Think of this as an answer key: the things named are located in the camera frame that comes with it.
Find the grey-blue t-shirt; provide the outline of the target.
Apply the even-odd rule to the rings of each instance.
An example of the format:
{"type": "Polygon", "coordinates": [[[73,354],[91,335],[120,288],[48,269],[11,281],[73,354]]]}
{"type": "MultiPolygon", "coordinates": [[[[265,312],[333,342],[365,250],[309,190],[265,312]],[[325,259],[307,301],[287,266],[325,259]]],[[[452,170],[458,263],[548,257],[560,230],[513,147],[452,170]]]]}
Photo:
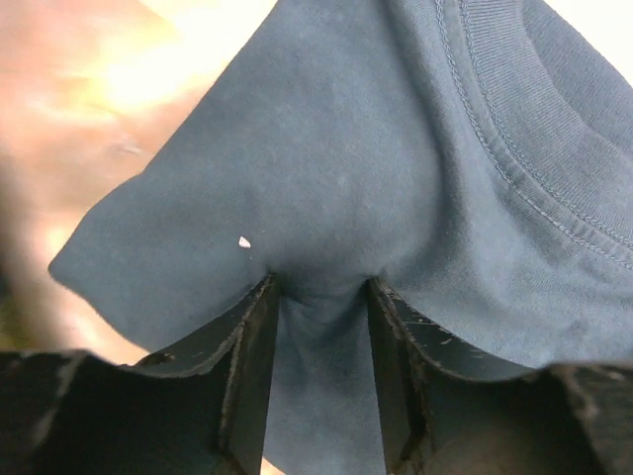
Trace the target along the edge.
{"type": "Polygon", "coordinates": [[[542,1],[281,1],[50,265],[160,349],[283,286],[265,455],[380,474],[361,289],[538,367],[632,354],[632,89],[542,1]]]}

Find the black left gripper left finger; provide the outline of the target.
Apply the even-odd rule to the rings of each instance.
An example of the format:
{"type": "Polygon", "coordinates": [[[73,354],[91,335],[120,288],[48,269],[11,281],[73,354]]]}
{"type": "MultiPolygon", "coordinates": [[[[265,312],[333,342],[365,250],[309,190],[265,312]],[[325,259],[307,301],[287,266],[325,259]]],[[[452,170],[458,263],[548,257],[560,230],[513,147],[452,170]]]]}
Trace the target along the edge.
{"type": "Polygon", "coordinates": [[[266,277],[135,365],[84,350],[3,352],[2,472],[258,473],[279,297],[266,277]]]}

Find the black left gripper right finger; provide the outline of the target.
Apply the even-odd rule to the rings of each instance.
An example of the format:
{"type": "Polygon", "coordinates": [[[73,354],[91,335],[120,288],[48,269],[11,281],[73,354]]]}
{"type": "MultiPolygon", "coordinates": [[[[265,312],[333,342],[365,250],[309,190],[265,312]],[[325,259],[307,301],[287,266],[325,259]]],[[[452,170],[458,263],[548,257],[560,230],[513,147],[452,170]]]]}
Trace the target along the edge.
{"type": "Polygon", "coordinates": [[[530,369],[486,353],[366,285],[390,474],[628,474],[632,366],[530,369]]]}

